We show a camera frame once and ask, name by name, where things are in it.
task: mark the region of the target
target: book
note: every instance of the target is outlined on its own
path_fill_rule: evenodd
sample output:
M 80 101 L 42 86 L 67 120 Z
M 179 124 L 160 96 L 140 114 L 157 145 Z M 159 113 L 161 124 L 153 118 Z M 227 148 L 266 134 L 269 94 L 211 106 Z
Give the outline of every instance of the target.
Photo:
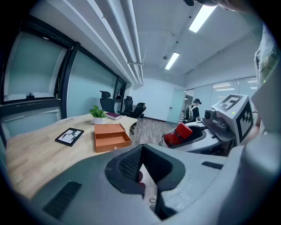
M 119 114 L 115 114 L 115 113 L 112 113 L 112 112 L 107 112 L 105 114 L 106 117 L 110 118 L 110 119 L 113 119 L 113 120 L 118 120 L 121 118 L 121 116 Z

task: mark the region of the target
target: wooden floor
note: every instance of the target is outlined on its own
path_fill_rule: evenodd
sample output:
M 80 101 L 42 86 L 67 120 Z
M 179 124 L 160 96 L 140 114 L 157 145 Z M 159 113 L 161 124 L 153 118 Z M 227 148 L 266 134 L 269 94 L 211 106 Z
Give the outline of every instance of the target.
M 150 120 L 146 118 L 138 118 L 137 125 L 135 127 L 134 135 L 130 133 L 130 138 L 132 139 L 132 146 L 138 144 L 157 144 L 157 142 L 162 138 L 162 136 L 169 130 L 176 128 L 176 124 L 165 123 L 156 120 Z M 154 205 L 149 202 L 150 199 L 156 199 L 157 196 L 157 186 L 150 177 L 148 171 L 142 165 L 140 168 L 144 177 L 141 182 L 145 184 L 145 194 L 144 200 L 148 206 Z

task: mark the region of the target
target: picture frame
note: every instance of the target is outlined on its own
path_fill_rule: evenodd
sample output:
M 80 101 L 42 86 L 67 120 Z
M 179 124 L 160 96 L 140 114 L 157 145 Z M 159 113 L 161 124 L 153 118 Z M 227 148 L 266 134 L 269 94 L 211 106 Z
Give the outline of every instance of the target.
M 69 128 L 66 131 L 64 131 L 61 135 L 59 135 L 55 142 L 67 145 L 69 147 L 72 147 L 74 143 L 80 138 L 80 136 L 84 133 L 83 130 L 75 129 L 75 128 Z

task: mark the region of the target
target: orange drawer box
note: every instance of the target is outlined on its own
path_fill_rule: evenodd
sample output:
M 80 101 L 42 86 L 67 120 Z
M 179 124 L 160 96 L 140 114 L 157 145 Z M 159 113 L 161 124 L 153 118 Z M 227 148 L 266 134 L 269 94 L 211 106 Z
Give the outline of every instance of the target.
M 96 152 L 108 152 L 132 145 L 121 124 L 95 125 Z

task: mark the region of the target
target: ceiling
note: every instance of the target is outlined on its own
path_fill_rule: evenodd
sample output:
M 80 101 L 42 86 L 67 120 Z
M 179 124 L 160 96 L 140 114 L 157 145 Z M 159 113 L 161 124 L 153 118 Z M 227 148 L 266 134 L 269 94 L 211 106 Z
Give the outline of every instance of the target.
M 144 77 L 185 87 L 188 71 L 260 26 L 253 16 L 217 7 L 194 33 L 188 28 L 200 7 L 183 0 L 41 0 L 30 14 L 79 41 L 133 88 Z M 174 51 L 180 56 L 166 70 Z
M 190 7 L 183 0 L 133 0 L 144 71 L 153 68 L 154 74 L 157 69 L 163 76 L 183 78 L 204 60 L 260 26 L 251 15 L 217 7 L 194 33 L 188 28 L 200 7 L 198 2 Z M 165 66 L 174 51 L 180 56 L 167 71 Z

